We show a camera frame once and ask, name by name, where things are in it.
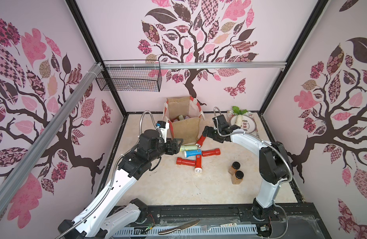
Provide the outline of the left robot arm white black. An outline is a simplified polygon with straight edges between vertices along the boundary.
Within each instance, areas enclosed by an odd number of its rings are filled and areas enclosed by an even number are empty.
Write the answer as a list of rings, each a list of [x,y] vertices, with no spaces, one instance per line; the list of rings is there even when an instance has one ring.
[[[143,220],[147,206],[139,199],[132,200],[114,212],[118,201],[146,171],[153,171],[152,162],[163,155],[175,155],[183,144],[181,138],[167,138],[161,131],[148,129],[138,142],[120,157],[110,182],[95,199],[73,220],[59,226],[60,239],[109,239],[125,226]]]

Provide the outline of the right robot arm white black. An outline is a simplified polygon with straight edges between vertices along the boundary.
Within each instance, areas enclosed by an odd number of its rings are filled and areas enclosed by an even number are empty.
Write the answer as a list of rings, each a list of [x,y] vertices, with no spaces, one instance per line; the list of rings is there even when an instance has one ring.
[[[253,200],[252,214],[258,221],[268,218],[274,211],[275,199],[282,184],[293,179],[292,166],[284,145],[279,142],[262,140],[246,133],[237,125],[229,125],[224,115],[213,118],[214,126],[206,126],[202,136],[223,143],[241,145],[259,158],[259,172],[262,177],[260,190]]]

